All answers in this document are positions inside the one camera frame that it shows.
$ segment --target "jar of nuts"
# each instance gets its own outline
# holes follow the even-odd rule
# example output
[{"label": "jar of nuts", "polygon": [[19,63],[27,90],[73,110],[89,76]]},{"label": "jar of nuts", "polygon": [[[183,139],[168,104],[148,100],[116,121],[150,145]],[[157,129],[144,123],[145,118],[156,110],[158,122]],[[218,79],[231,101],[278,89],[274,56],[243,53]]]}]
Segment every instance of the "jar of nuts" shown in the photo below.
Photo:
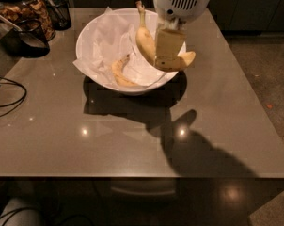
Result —
[{"label": "jar of nuts", "polygon": [[13,23],[38,19],[47,40],[55,36],[45,0],[0,0],[0,14]]}]

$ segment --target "banana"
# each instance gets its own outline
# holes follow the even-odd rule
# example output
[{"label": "banana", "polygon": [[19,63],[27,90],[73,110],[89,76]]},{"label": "banana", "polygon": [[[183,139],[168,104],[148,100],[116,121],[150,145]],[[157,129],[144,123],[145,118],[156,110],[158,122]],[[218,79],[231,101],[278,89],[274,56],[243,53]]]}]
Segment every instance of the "banana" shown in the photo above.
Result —
[{"label": "banana", "polygon": [[140,26],[135,34],[135,42],[143,58],[153,66],[155,58],[155,41],[146,27],[144,5],[141,1],[137,1],[135,4],[140,15]]},{"label": "banana", "polygon": [[123,73],[122,73],[122,69],[123,66],[130,60],[130,56],[127,55],[124,58],[120,59],[120,60],[116,60],[112,63],[112,71],[113,71],[113,75],[116,79],[117,84],[119,84],[120,86],[123,87],[135,87],[135,86],[139,86],[138,84],[136,84],[135,82],[129,80],[128,78],[126,78]]},{"label": "banana", "polygon": [[140,15],[140,26],[135,34],[135,42],[143,58],[150,65],[164,72],[177,72],[189,67],[196,56],[193,51],[181,53],[172,60],[156,56],[155,40],[145,23],[145,7],[141,1],[137,1],[135,4]]}]

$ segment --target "gray countertop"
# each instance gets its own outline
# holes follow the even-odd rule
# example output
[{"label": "gray countertop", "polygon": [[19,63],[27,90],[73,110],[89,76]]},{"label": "gray countertop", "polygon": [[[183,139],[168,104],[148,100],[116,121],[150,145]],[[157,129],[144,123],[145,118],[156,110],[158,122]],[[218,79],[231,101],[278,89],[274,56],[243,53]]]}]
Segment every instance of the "gray countertop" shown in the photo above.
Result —
[{"label": "gray countertop", "polygon": [[[194,67],[136,97],[72,64],[81,30],[103,12],[71,8],[50,53],[6,74],[28,96],[0,119],[0,176],[284,177],[284,146],[208,10],[188,26]],[[21,94],[2,86],[0,103]]]}]

